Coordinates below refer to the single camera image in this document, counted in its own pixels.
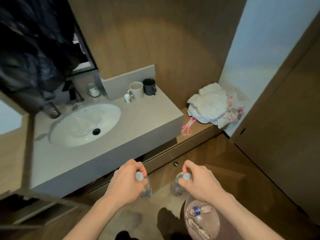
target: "faucet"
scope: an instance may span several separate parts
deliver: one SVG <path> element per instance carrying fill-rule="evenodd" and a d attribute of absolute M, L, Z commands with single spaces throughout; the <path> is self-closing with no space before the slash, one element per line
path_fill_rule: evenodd
<path fill-rule="evenodd" d="M 84 101 L 84 98 L 77 91 L 75 85 L 71 80 L 68 80 L 64 83 L 62 92 L 65 92 L 68 90 L 69 90 L 70 101 L 76 100 L 77 103 L 82 103 Z"/>

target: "sink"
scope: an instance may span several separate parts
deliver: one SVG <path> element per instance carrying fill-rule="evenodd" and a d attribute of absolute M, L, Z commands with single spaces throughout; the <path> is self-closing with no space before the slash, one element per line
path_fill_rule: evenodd
<path fill-rule="evenodd" d="M 93 104 L 77 109 L 57 122 L 49 141 L 65 148 L 84 145 L 108 133 L 120 116 L 121 110 L 113 104 Z"/>

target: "hole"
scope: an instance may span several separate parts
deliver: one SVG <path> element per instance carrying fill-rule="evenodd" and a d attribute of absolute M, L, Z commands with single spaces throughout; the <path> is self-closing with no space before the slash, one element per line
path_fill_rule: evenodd
<path fill-rule="evenodd" d="M 94 136 L 96 136 L 96 135 L 100 134 L 100 132 L 101 132 L 101 129 L 94 129 L 93 132 L 92 132 L 92 134 L 93 134 Z"/>

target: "cabinet door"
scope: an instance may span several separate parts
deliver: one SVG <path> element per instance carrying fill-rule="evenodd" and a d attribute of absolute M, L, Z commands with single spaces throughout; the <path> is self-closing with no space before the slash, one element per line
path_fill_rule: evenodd
<path fill-rule="evenodd" d="M 320 222 L 320 38 L 235 144 Z"/>
<path fill-rule="evenodd" d="M 154 64 L 180 109 L 218 82 L 246 0 L 68 0 L 102 79 Z"/>

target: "pink clip hanger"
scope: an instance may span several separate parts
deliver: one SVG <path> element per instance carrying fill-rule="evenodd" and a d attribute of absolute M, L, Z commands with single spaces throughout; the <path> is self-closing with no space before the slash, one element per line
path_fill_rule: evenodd
<path fill-rule="evenodd" d="M 193 122 L 194 121 L 196 121 L 197 119 L 196 118 L 194 118 L 194 117 L 191 117 L 190 118 L 190 120 L 189 120 L 189 122 L 186 124 L 186 125 L 184 125 L 184 126 L 182 126 L 182 130 L 181 130 L 181 132 L 182 132 L 182 134 L 184 135 L 184 136 L 191 136 L 191 129 L 190 129 L 190 126 L 193 124 Z"/>

